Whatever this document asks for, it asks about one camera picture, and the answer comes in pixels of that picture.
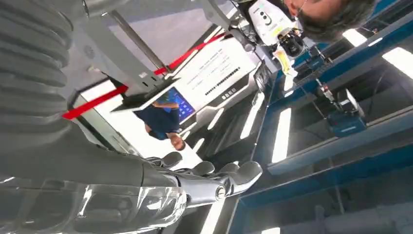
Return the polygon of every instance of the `person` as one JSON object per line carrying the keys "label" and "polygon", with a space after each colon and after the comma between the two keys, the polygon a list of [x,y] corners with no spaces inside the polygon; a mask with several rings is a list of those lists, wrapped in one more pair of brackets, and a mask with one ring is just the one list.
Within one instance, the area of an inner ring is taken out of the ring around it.
{"label": "person", "polygon": [[[276,4],[280,0],[269,0]],[[281,0],[297,17],[306,37],[333,42],[363,25],[375,9],[376,0]]]}
{"label": "person", "polygon": [[176,102],[159,103],[155,101],[142,111],[134,112],[145,123],[145,130],[158,140],[169,139],[172,146],[181,151],[185,148],[184,140],[178,135],[179,105]]}

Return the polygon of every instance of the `white camera device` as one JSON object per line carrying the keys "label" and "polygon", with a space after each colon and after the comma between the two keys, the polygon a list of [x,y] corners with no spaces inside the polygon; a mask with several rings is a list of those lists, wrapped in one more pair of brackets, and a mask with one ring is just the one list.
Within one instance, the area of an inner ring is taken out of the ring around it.
{"label": "white camera device", "polygon": [[265,45],[275,45],[294,28],[294,23],[277,6],[257,0],[248,10],[254,28]]}

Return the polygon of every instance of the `yellow label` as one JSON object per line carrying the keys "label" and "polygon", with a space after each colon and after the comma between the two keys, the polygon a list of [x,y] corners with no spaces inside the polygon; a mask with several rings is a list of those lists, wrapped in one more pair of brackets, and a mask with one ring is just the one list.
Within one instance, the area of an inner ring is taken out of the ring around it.
{"label": "yellow label", "polygon": [[282,27],[280,26],[274,30],[274,32],[272,33],[272,36],[273,37],[278,36],[278,34],[280,34],[281,31],[282,31]]}

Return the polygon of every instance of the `white wall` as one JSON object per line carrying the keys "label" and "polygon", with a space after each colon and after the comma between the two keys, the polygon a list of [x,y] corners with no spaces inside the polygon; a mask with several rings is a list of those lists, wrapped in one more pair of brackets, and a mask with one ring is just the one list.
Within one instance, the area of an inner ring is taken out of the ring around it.
{"label": "white wall", "polygon": [[[91,101],[102,94],[115,89],[115,86],[109,80],[82,93],[82,96]],[[148,135],[145,131],[145,124],[132,112],[110,113],[113,109],[122,104],[120,95],[105,101],[95,107],[95,110],[118,131],[143,157],[164,157],[170,152],[175,151],[169,140],[157,140]],[[184,161],[178,168],[192,168],[202,160],[187,145],[183,151],[180,151]]]}

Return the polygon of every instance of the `red ribbon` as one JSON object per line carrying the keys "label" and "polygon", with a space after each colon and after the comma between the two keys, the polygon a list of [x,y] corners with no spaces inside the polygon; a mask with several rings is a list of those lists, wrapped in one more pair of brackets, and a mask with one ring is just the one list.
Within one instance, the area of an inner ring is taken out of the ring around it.
{"label": "red ribbon", "polygon": [[[169,65],[169,68],[171,68],[172,70],[176,69],[181,63],[183,63],[195,50],[201,50],[203,49],[205,46],[207,46],[208,44],[222,38],[223,36],[225,36],[225,33],[221,33],[219,35],[214,36],[213,38],[211,38],[208,42],[204,42],[202,44],[197,45],[195,48],[189,50],[188,52],[186,52],[185,54],[183,54],[182,56],[180,56],[177,60],[175,60],[173,63],[171,63]],[[158,69],[156,71],[154,71],[155,75],[160,75],[163,73],[168,72],[168,70],[163,67],[161,69]],[[79,117],[80,115],[82,115],[83,113],[85,113],[86,111],[94,108],[95,106],[115,97],[116,95],[122,94],[124,92],[126,92],[128,90],[128,87],[125,85],[122,85],[120,87],[118,87],[115,90],[112,90],[110,92],[108,92],[107,94],[104,94],[98,98],[93,99],[90,102],[87,102],[79,107],[76,107],[72,110],[69,110],[68,112],[66,112],[65,114],[63,114],[63,118],[66,119],[74,119]]]}

